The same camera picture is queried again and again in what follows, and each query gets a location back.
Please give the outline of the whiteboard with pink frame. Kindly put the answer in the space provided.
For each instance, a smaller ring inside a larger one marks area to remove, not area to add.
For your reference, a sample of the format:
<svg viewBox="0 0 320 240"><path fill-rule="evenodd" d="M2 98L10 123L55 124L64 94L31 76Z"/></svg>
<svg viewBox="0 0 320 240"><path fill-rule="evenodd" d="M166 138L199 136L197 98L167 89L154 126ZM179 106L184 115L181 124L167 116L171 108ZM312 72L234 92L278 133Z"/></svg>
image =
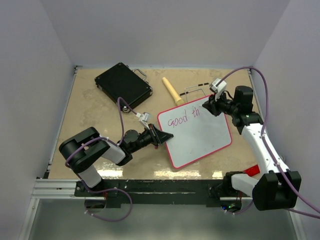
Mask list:
<svg viewBox="0 0 320 240"><path fill-rule="evenodd" d="M225 114L212 115L202 104L208 96L167 109L157 115L163 132L173 134L165 145L172 166L183 168L232 144Z"/></svg>

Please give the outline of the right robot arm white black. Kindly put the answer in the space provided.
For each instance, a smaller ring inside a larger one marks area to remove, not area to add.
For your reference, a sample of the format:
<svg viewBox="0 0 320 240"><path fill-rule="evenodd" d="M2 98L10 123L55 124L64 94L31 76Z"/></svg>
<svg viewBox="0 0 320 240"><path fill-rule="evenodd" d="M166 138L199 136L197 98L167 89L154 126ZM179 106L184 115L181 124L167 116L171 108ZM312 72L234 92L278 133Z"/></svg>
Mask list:
<svg viewBox="0 0 320 240"><path fill-rule="evenodd" d="M260 179L249 176L244 171L231 171L225 174L219 187L227 196L238 192L252 197L259 211L291 209L297 202L302 178L298 171L291 171L282 161L263 130L263 120L253 110L253 89L237 86L234 96L226 88L210 85L212 95L202 104L212 115L224 113L231 116L232 124L246 140L257 161Z"/></svg>

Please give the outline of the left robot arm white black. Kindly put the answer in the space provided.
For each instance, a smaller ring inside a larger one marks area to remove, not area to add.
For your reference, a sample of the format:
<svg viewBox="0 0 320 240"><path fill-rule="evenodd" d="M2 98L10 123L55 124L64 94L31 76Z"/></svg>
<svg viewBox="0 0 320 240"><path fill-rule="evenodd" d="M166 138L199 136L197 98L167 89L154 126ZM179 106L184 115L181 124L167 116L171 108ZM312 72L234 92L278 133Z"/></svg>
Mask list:
<svg viewBox="0 0 320 240"><path fill-rule="evenodd" d="M133 153L148 145L162 145L166 136L150 123L143 132L128 130L122 141L112 143L100 136L94 127L89 127L65 140L58 150L65 159L65 165L86 184L86 191L92 196L99 196L104 190L102 177L94 167L99 158L124 166L133 159Z"/></svg>

